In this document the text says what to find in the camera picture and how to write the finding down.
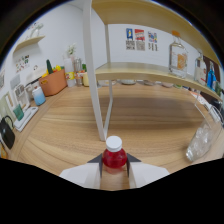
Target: red liquid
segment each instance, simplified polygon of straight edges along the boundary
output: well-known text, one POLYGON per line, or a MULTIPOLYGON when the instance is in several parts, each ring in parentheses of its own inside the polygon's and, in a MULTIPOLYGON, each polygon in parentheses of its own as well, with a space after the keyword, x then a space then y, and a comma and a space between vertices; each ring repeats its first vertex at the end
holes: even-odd
POLYGON ((127 155, 124 149, 118 152, 110 152, 106 149, 103 153, 103 163, 109 173, 118 173, 127 161, 127 155))

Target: shelf unit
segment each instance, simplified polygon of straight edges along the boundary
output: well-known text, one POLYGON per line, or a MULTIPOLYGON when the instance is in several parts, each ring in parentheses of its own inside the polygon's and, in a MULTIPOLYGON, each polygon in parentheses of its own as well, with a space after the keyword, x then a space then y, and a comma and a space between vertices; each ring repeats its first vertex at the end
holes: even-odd
POLYGON ((113 104, 112 81, 113 79, 137 79, 163 81, 195 88, 205 92, 217 100, 222 99, 206 86, 202 86, 187 77, 181 79, 170 75, 168 68, 144 63, 114 63, 110 60, 108 24, 134 24, 153 27, 171 33, 178 30, 181 39, 195 48, 200 48, 203 54, 220 65, 220 62, 213 49, 187 20, 170 9, 161 7, 158 4, 144 0, 86 0, 83 8, 83 36, 86 64, 88 67, 89 87, 91 92, 93 110, 101 141, 106 141, 110 121, 110 114, 113 104), (98 69, 94 69, 93 51, 91 39, 91 10, 92 8, 99 15, 105 24, 107 63, 98 69), (97 80, 109 80, 110 103, 105 123, 103 125, 97 80))
POLYGON ((29 46, 29 45, 31 45, 31 44, 36 44, 36 43, 38 43, 40 40, 42 40, 44 37, 45 37, 45 36, 39 36, 39 37, 33 37, 33 38, 30 38, 30 39, 28 39, 28 40, 24 40, 23 42, 19 43, 19 44, 16 46, 14 52, 16 52, 16 51, 18 51, 18 50, 20 50, 20 49, 22 49, 22 48, 24 48, 24 47, 26 47, 26 46, 29 46))
POLYGON ((193 80, 192 76, 186 79, 170 75, 168 68, 153 64, 133 63, 133 62, 111 62, 106 63, 95 71, 96 80, 115 80, 115 79, 135 79, 135 80, 151 80, 174 83, 182 86, 191 87, 207 93, 219 101, 222 99, 216 92, 207 86, 193 80))

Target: bottle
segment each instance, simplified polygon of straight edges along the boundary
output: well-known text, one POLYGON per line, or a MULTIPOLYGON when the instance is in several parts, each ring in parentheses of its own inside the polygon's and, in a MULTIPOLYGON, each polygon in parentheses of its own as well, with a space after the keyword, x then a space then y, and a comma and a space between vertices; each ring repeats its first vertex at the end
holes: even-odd
POLYGON ((64 59, 64 67, 65 67, 65 78, 68 84, 68 87, 72 87, 75 85, 75 73, 74 66, 72 64, 71 58, 64 59))
POLYGON ((214 75, 214 65, 210 61, 210 71, 208 72, 207 87, 212 88, 212 79, 214 75))
POLYGON ((206 74, 207 67, 203 60, 203 52, 201 49, 197 49, 199 57, 195 60, 195 71, 194 71, 194 80, 199 82, 201 85, 206 85, 206 74))
POLYGON ((110 136, 106 140, 106 146, 102 158, 107 172, 111 174, 122 172, 127 161, 127 154, 122 148, 122 140, 117 136, 110 136))
POLYGON ((215 86, 216 86, 216 77, 215 73, 212 74, 212 90, 215 91, 215 86))
POLYGON ((186 78, 187 76, 187 50, 181 44, 180 34, 172 31, 174 42, 170 44, 169 70, 172 75, 186 78))
POLYGON ((8 159, 8 154, 5 151, 5 147, 4 147, 3 143, 1 142, 1 140, 0 140, 0 149, 1 149, 1 151, 0 151, 0 158, 8 159))

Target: box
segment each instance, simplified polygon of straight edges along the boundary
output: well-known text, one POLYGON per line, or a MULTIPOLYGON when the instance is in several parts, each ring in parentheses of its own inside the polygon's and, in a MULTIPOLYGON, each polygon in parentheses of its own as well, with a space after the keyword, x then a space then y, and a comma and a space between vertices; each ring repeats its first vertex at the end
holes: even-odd
POLYGON ((65 70, 54 72, 39 79, 40 86, 45 96, 53 96, 67 86, 65 70))

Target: wall shelf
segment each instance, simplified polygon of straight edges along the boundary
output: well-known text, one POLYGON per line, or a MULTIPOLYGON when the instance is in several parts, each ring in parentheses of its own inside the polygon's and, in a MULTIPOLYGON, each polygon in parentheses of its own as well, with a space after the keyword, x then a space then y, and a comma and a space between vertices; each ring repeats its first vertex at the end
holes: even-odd
POLYGON ((42 40, 45 36, 39 36, 39 37, 33 37, 33 38, 30 38, 28 40, 24 40, 23 42, 19 43, 17 46, 16 46, 16 49, 14 50, 14 52, 26 47, 26 46, 29 46, 31 44, 36 44, 38 43, 40 40, 42 40))
POLYGON ((222 102, 216 92, 194 81, 193 76, 182 79, 169 74, 168 68, 163 66, 134 62, 110 62, 96 69, 95 74, 96 80, 135 79, 174 83, 200 90, 222 102))

